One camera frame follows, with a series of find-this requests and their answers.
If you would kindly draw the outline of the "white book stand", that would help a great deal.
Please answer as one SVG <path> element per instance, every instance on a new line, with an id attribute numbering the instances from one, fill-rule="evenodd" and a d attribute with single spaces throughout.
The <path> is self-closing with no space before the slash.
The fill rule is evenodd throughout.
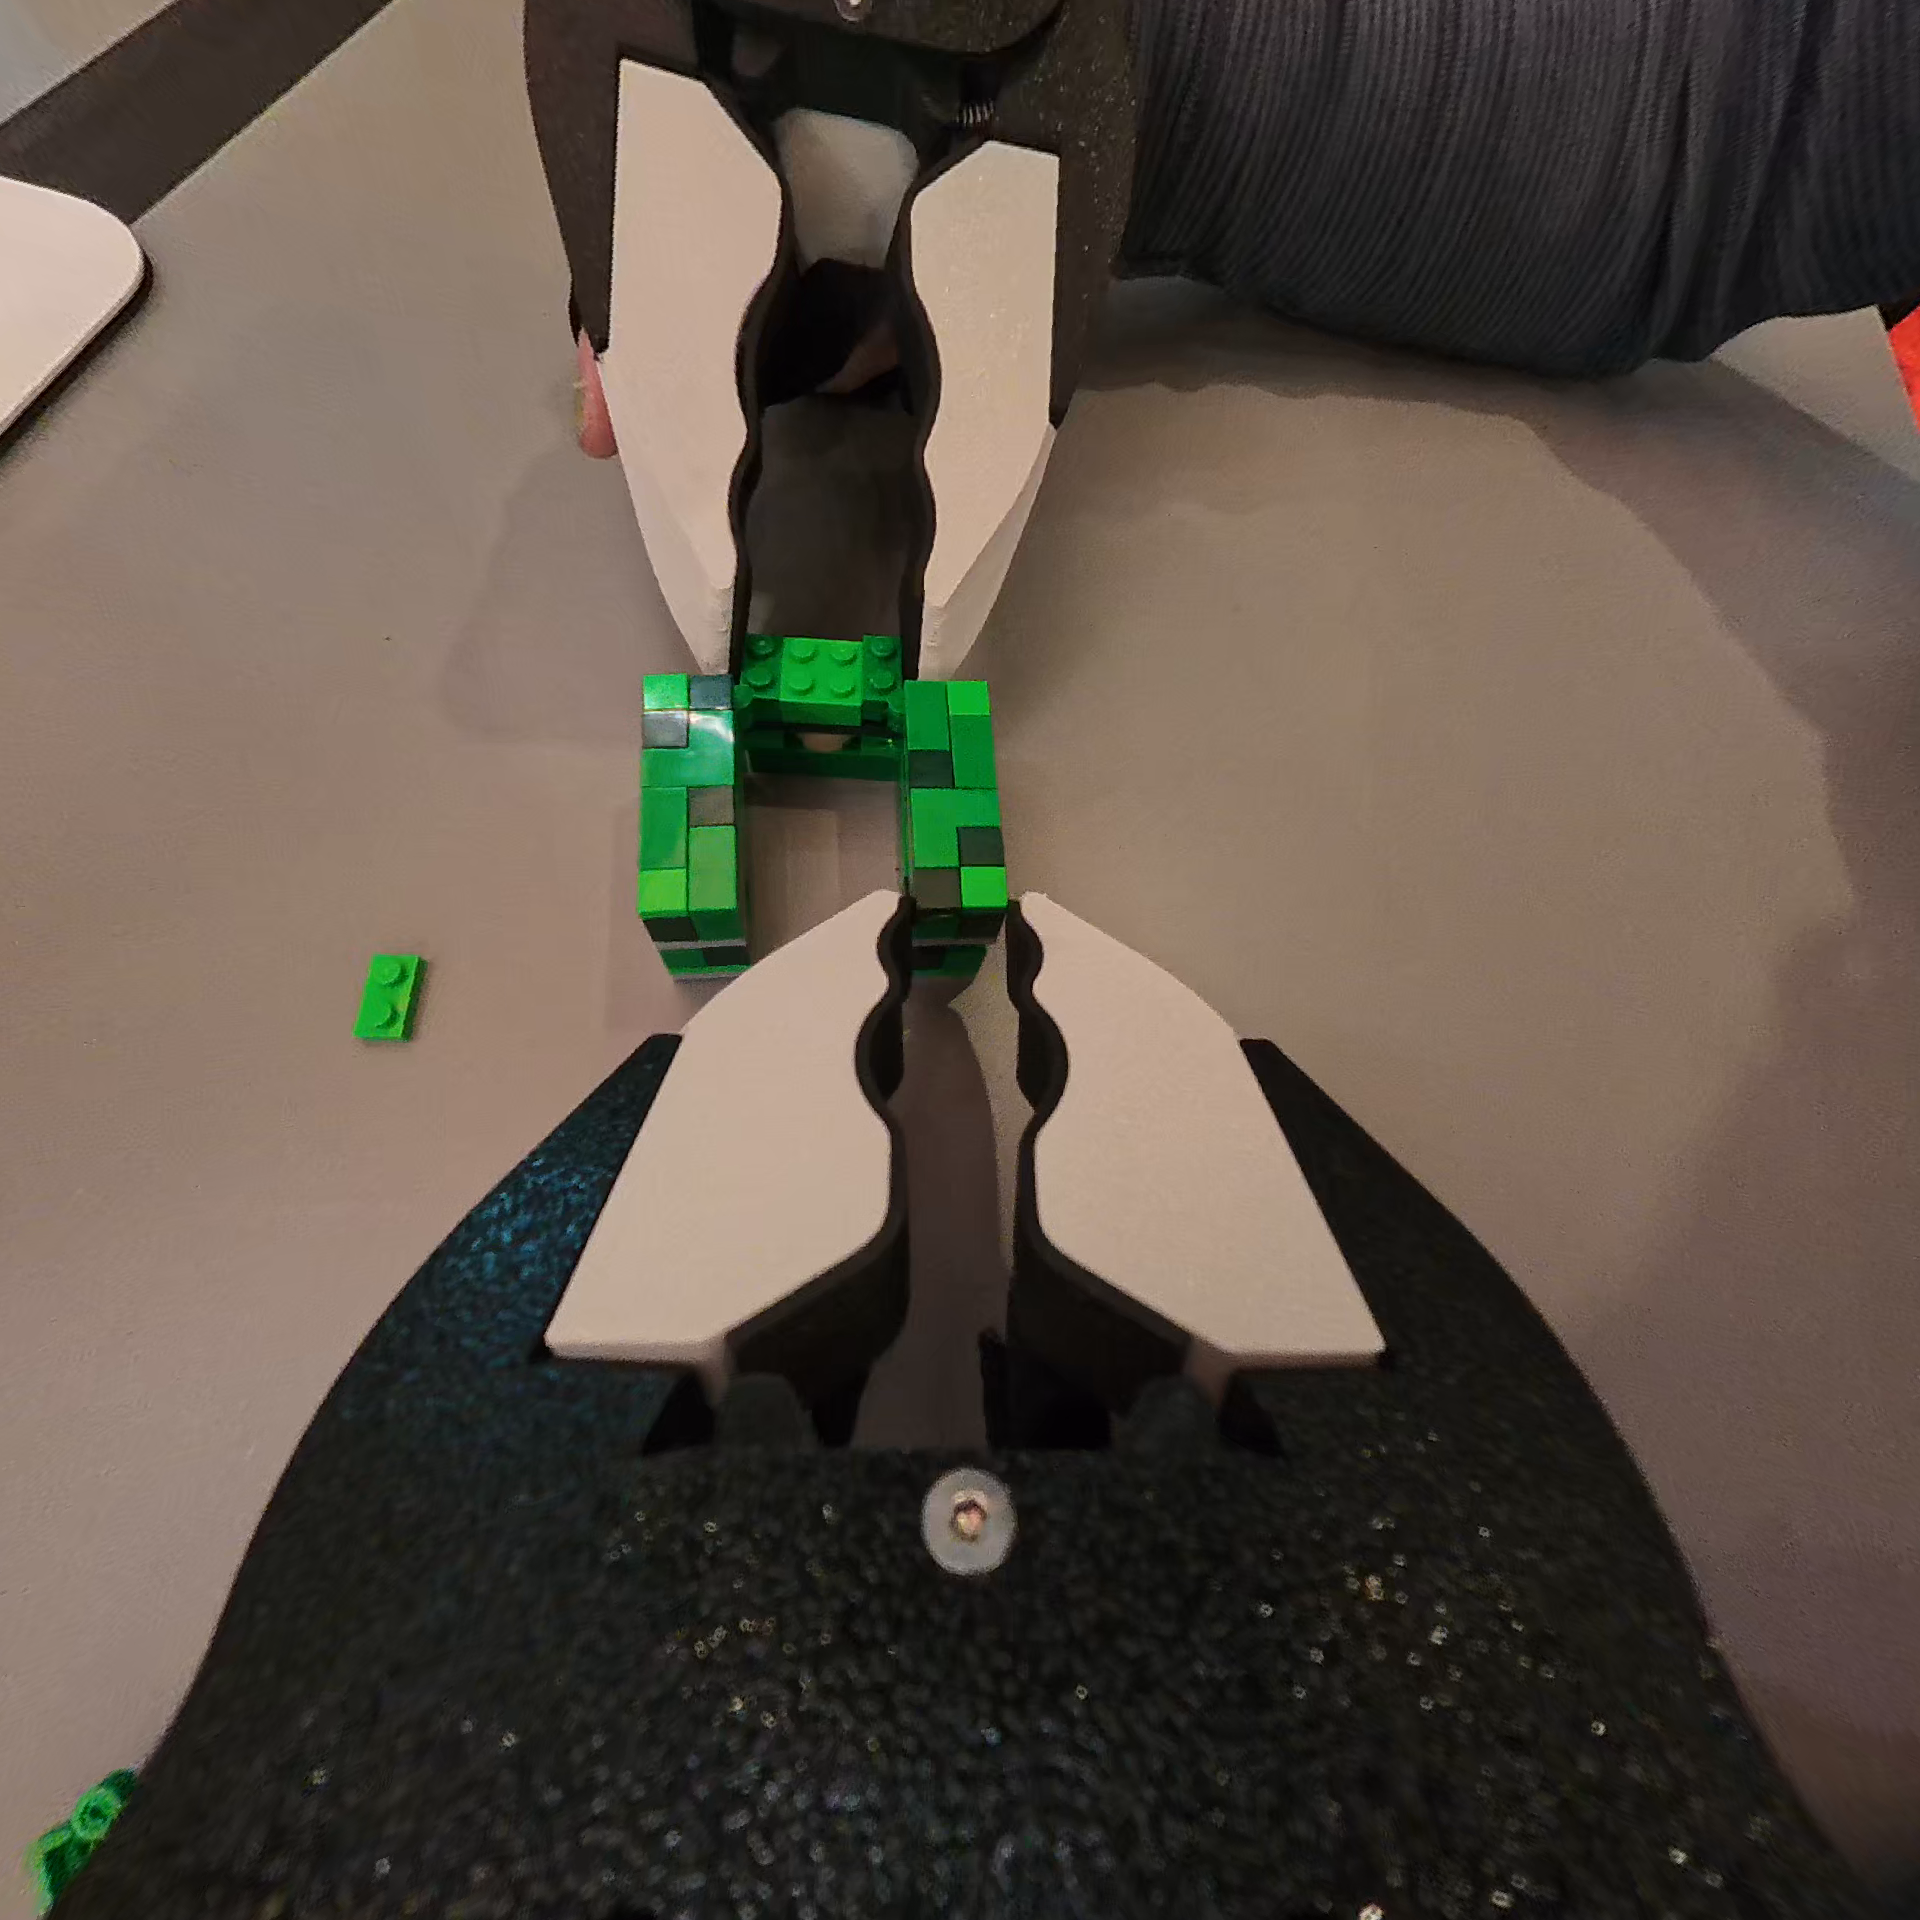
<path id="1" fill-rule="evenodd" d="M 134 229 L 107 208 L 2 176 L 2 434 L 98 348 L 152 281 Z"/>

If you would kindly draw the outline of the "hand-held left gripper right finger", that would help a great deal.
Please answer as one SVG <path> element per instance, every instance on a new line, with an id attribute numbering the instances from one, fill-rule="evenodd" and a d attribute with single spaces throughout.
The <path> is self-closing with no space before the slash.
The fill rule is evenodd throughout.
<path id="1" fill-rule="evenodd" d="M 1375 1369 L 1386 1336 L 1246 1045 L 1050 896 L 1006 924 L 1018 1086 L 1006 1334 L 1080 1394 Z"/>

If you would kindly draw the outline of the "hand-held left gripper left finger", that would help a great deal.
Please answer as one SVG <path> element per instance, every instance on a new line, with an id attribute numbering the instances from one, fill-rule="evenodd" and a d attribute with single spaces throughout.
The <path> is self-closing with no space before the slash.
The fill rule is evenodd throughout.
<path id="1" fill-rule="evenodd" d="M 912 904 L 874 892 L 688 1018 L 544 1346 L 857 1392 L 906 1321 L 903 1069 Z"/>

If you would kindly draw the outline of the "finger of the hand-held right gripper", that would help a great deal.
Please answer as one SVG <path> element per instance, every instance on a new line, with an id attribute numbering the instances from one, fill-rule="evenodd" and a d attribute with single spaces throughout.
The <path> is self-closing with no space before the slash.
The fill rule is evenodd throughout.
<path id="1" fill-rule="evenodd" d="M 1057 214 L 1058 159 L 1004 142 L 951 159 L 903 213 L 934 367 L 921 660 L 972 654 L 1050 461 Z"/>
<path id="2" fill-rule="evenodd" d="M 775 167 L 722 100 L 703 79 L 625 62 L 609 415 L 648 559 L 704 673 L 731 660 L 731 488 L 750 438 L 739 341 L 780 230 Z"/>

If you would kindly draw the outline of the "grey desk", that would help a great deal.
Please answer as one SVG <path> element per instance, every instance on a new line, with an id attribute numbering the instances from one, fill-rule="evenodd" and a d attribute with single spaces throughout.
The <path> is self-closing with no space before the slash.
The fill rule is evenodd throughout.
<path id="1" fill-rule="evenodd" d="M 395 1289 L 688 997 L 681 657 L 570 440 L 514 5 L 395 5 L 137 224 L 4 454 L 4 1914 L 166 1730 Z M 1642 1457 L 1916 1869 L 1916 444 L 1868 319 L 1599 388 L 1128 286 L 990 634 L 1016 887 L 1267 1036 Z M 353 1018 L 426 960 L 408 1042 Z"/>

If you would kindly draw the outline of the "person's right forearm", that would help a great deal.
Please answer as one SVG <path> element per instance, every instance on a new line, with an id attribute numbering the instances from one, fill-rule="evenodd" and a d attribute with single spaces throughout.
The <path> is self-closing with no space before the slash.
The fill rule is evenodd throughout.
<path id="1" fill-rule="evenodd" d="M 1916 1 L 1136 5 L 1120 272 L 1555 376 L 1916 296 Z"/>

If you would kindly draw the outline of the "pile of loose bricks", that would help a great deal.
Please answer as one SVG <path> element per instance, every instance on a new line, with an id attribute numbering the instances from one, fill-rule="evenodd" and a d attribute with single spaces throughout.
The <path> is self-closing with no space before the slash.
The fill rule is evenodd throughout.
<path id="1" fill-rule="evenodd" d="M 39 1918 L 58 1903 L 73 1878 L 98 1853 L 107 1833 L 137 1796 L 137 1769 L 119 1766 L 87 1788 L 62 1822 L 36 1834 L 26 1855 Z"/>

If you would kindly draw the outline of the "green brick build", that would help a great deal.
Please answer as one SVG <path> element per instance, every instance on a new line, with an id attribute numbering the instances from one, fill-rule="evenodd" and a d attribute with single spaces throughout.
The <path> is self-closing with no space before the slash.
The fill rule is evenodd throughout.
<path id="1" fill-rule="evenodd" d="M 919 678 L 890 633 L 754 633 L 734 673 L 642 684 L 635 911 L 664 968 L 715 980 L 752 964 L 752 776 L 887 784 L 914 970 L 972 978 L 1011 896 L 992 692 Z"/>

